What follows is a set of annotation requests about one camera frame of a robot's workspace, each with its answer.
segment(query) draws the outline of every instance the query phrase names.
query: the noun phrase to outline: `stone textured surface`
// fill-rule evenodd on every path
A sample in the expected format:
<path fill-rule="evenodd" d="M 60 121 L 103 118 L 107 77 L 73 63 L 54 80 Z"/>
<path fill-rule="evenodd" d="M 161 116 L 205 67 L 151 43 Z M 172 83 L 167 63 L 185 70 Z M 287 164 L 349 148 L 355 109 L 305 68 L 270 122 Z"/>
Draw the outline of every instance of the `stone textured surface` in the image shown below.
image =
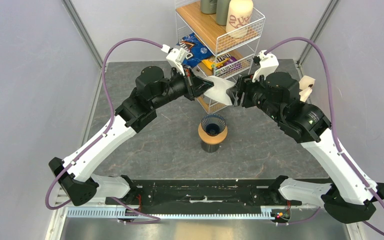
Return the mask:
<path fill-rule="evenodd" d="M 294 62 L 280 60 L 278 71 L 299 79 Z M 135 79 L 147 66 L 158 66 L 170 75 L 165 61 L 115 62 L 107 68 L 106 80 L 114 108 L 135 87 Z M 132 179 L 214 178 L 324 178 L 319 163 L 299 144 L 279 130 L 257 108 L 227 107 L 218 114 L 226 119 L 228 135 L 220 149 L 201 149 L 198 125 L 206 112 L 184 97 L 157 110 L 157 118 L 139 134 L 118 147 L 95 171 L 98 175 L 128 175 Z M 110 117 L 101 89 L 89 137 Z"/>

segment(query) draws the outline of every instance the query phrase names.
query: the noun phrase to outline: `cable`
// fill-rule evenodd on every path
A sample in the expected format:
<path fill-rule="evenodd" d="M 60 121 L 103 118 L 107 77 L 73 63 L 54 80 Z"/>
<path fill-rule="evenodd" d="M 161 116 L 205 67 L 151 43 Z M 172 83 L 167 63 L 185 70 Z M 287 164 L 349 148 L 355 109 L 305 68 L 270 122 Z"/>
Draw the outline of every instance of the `cable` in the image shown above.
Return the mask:
<path fill-rule="evenodd" d="M 294 225 L 294 224 L 303 224 L 305 222 L 311 221 L 312 219 L 314 219 L 317 216 L 317 214 L 319 214 L 321 209 L 322 209 L 321 207 L 317 208 L 315 213 L 307 219 L 299 220 L 299 221 L 293 221 L 293 222 L 286 222 L 286 223 L 277 223 L 276 226 L 279 226 L 279 225 L 280 226 L 288 226 L 288 225 Z"/>
<path fill-rule="evenodd" d="M 380 203 L 380 205 L 384 209 L 384 201 L 381 199 L 381 197 L 379 197 L 378 193 L 376 191 L 374 191 L 373 188 L 370 187 L 370 184 L 367 182 L 367 180 L 364 178 L 364 176 L 359 172 L 357 167 L 348 158 L 348 156 L 345 153 L 343 153 L 343 150 L 341 149 L 341 146 L 339 144 L 339 138 L 338 138 L 338 134 L 337 134 L 337 125 L 336 125 L 336 119 L 335 119 L 335 111 L 334 111 L 334 103 L 333 103 L 334 101 L 333 101 L 333 96 L 332 96 L 331 76 L 329 74 L 328 64 L 326 63 L 325 56 L 323 55 L 322 50 L 320 50 L 319 46 L 317 46 L 310 39 L 307 39 L 305 37 L 297 36 L 297 37 L 291 37 L 291 38 L 285 39 L 285 40 L 275 44 L 274 46 L 272 46 L 269 49 L 267 49 L 264 52 L 264 54 L 267 55 L 268 53 L 270 53 L 271 51 L 273 51 L 277 47 L 279 47 L 279 46 L 281 46 L 281 45 L 283 45 L 285 43 L 291 42 L 291 41 L 304 41 L 304 42 L 309 43 L 317 51 L 318 55 L 320 56 L 320 59 L 321 59 L 321 62 L 323 64 L 323 68 L 324 68 L 324 73 L 326 74 L 327 95 L 328 95 L 328 101 L 329 101 L 330 118 L 331 118 L 331 123 L 332 123 L 332 135 L 333 135 L 333 141 L 335 142 L 335 145 L 336 145 L 336 149 L 338 150 L 339 153 L 341 153 L 340 155 L 343 157 L 345 162 L 351 167 L 351 169 L 358 176 L 358 178 L 361 180 L 361 182 L 365 185 L 366 188 L 368 188 L 370 193 L 374 196 L 374 198 L 376 198 L 376 200 Z M 372 224 L 370 224 L 367 221 L 363 221 L 363 222 L 367 226 L 369 226 L 370 228 L 372 228 L 373 230 L 375 230 L 376 232 L 378 232 L 379 234 L 384 236 L 384 232 L 383 231 L 381 231 L 380 229 L 378 229 L 377 227 L 373 226 Z"/>
<path fill-rule="evenodd" d="M 79 160 L 79 158 L 81 156 L 83 156 L 89 149 L 91 149 L 97 142 L 99 142 L 99 140 L 101 140 L 105 135 L 108 133 L 108 131 L 111 129 L 111 127 L 113 126 L 113 123 L 114 123 L 114 106 L 113 106 L 113 103 L 111 102 L 111 97 L 110 97 L 110 94 L 108 93 L 108 88 L 107 88 L 107 82 L 105 80 L 105 67 L 107 65 L 107 61 L 108 61 L 108 57 L 110 56 L 110 54 L 114 51 L 114 49 L 116 49 L 118 46 L 124 44 L 124 43 L 127 43 L 127 42 L 131 42 L 131 41 L 139 41 L 139 42 L 145 42 L 145 43 L 149 43 L 149 44 L 152 44 L 154 46 L 157 46 L 159 47 L 160 49 L 163 48 L 163 45 L 161 44 L 158 44 L 154 41 L 151 41 L 151 40 L 148 40 L 148 39 L 144 39 L 144 38 L 139 38 L 139 37 L 133 37 L 133 38 L 127 38 L 127 39 L 124 39 L 122 41 L 119 41 L 117 42 L 114 46 L 112 46 L 109 51 L 107 52 L 107 54 L 105 55 L 105 58 L 103 59 L 103 63 L 102 63 L 102 73 L 101 73 L 101 78 L 102 78 L 102 86 L 103 86 L 103 89 L 105 91 L 105 95 L 106 95 L 106 99 L 108 100 L 108 104 L 109 104 L 109 109 L 111 111 L 111 114 L 110 114 L 110 119 L 109 119 L 109 124 L 108 126 L 106 127 L 106 129 L 103 131 L 103 134 L 101 134 L 99 137 L 97 137 L 93 142 L 91 142 L 87 147 L 85 147 L 74 159 L 72 162 L 77 162 L 77 160 Z M 67 200 L 66 202 L 62 203 L 61 205 L 58 205 L 58 206 L 51 206 L 49 204 L 49 197 L 51 195 L 51 191 L 52 189 L 54 188 L 54 186 L 57 184 L 58 180 L 61 178 L 61 176 L 63 174 L 65 174 L 70 168 L 72 167 L 72 164 L 68 164 L 56 177 L 55 179 L 52 181 L 52 183 L 50 184 L 47 192 L 46 192 L 46 196 L 45 196 L 45 205 L 48 209 L 50 210 L 57 210 L 59 208 L 62 208 L 64 207 L 65 205 L 67 205 L 68 203 L 71 202 L 71 200 Z"/>
<path fill-rule="evenodd" d="M 118 198 L 116 197 L 111 197 L 114 201 L 116 201 L 118 204 L 122 205 L 123 207 L 125 207 L 126 209 L 134 212 L 135 214 L 138 214 L 138 215 L 141 215 L 141 216 L 144 216 L 144 217 L 147 217 L 147 218 L 150 218 L 150 219 L 155 219 L 155 220 L 150 220 L 150 221 L 132 221 L 132 222 L 124 222 L 125 224 L 129 224 L 129 225 L 140 225 L 140 224 L 155 224 L 155 223 L 158 223 L 159 221 L 161 221 L 161 218 L 157 217 L 157 216 L 151 216 L 151 215 L 148 215 L 146 213 L 143 213 L 143 212 L 140 212 L 140 211 L 136 211 L 135 209 L 127 206 L 124 202 L 120 201 Z"/>

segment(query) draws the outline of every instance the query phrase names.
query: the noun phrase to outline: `blue chip bag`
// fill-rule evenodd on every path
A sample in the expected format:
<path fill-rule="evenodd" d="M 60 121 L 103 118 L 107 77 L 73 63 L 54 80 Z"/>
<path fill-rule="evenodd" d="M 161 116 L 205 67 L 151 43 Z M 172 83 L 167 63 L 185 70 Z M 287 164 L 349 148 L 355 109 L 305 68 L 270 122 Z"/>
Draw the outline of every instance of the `blue chip bag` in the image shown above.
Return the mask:
<path fill-rule="evenodd" d="M 183 64 L 191 68 L 196 67 L 202 60 L 213 56 L 210 50 L 198 40 L 195 33 L 182 37 L 177 45 L 187 51 Z"/>

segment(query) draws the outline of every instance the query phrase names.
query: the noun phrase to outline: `gray wall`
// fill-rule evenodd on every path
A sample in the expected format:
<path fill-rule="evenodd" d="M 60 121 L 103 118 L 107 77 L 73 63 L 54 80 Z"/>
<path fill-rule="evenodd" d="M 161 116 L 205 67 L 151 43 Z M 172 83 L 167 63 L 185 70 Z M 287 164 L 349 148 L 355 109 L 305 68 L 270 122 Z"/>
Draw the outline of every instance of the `gray wall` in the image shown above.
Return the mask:
<path fill-rule="evenodd" d="M 371 178 L 384 182 L 384 1 L 339 2 L 317 44 L 333 81 L 339 138 Z M 316 51 L 303 69 L 316 79 L 312 102 L 329 113 L 326 78 Z M 376 206 L 370 222 L 384 230 L 384 211 Z M 382 238 L 366 232 L 369 239 Z"/>
<path fill-rule="evenodd" d="M 0 240 L 44 239 L 48 161 L 80 145 L 98 76 L 59 0 L 0 0 Z"/>
<path fill-rule="evenodd" d="M 146 38 L 160 44 L 175 45 L 175 2 L 194 0 L 71 0 L 102 58 L 118 41 Z M 296 36 L 310 37 L 329 0 L 254 0 L 264 23 L 259 51 Z M 297 60 L 305 44 L 291 43 L 277 51 L 280 59 Z M 154 46 L 129 42 L 121 46 L 110 62 L 162 61 L 165 55 Z"/>

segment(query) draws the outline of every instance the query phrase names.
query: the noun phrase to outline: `cylindrical container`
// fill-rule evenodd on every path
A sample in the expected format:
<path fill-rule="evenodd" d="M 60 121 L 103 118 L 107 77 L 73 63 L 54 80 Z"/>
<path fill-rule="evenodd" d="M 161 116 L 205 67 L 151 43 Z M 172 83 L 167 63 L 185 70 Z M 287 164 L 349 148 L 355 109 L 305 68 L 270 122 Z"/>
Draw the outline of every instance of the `cylindrical container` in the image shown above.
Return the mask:
<path fill-rule="evenodd" d="M 215 22 L 220 26 L 226 26 L 228 21 L 229 3 L 231 0 L 218 0 Z"/>
<path fill-rule="evenodd" d="M 203 14 L 215 14 L 217 11 L 217 0 L 201 0 L 201 12 Z"/>
<path fill-rule="evenodd" d="M 201 148 L 213 153 L 220 147 L 220 143 L 228 135 L 228 127 L 225 119 L 218 114 L 209 114 L 205 116 L 198 127 L 198 134 L 201 138 Z"/>
<path fill-rule="evenodd" d="M 250 23 L 253 13 L 253 0 L 231 0 L 227 14 L 226 32 L 229 33 Z M 248 32 L 248 27 L 229 34 L 232 38 L 243 38 Z"/>

